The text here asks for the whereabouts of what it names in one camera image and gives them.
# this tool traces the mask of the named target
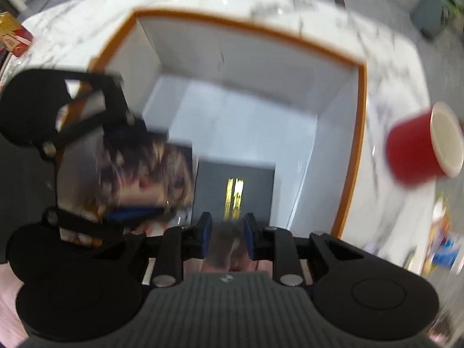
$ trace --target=table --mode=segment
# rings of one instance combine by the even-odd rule
[[[420,273],[435,182],[414,190],[396,184],[384,141],[395,122],[428,108],[430,98],[415,46],[383,25],[322,0],[71,0],[23,23],[34,34],[34,44],[22,58],[11,59],[1,81],[28,67],[85,69],[132,9],[154,6],[249,18],[365,59],[367,121],[341,238],[400,266],[414,252],[411,270]]]

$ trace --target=paper cup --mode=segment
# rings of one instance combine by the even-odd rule
[[[386,152],[391,171],[405,185],[456,177],[464,160],[461,126],[445,103],[435,103],[430,111],[393,127]]]

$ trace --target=gray plant pot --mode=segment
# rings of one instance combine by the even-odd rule
[[[432,40],[455,18],[459,4],[459,0],[421,0],[411,13],[412,23]]]

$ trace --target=red and yellow package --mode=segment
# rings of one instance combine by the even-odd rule
[[[34,37],[7,11],[0,13],[0,42],[16,57],[23,55]]]

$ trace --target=pink fabric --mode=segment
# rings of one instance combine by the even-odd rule
[[[0,342],[5,348],[17,347],[27,338],[15,307],[22,285],[9,264],[0,264]]]

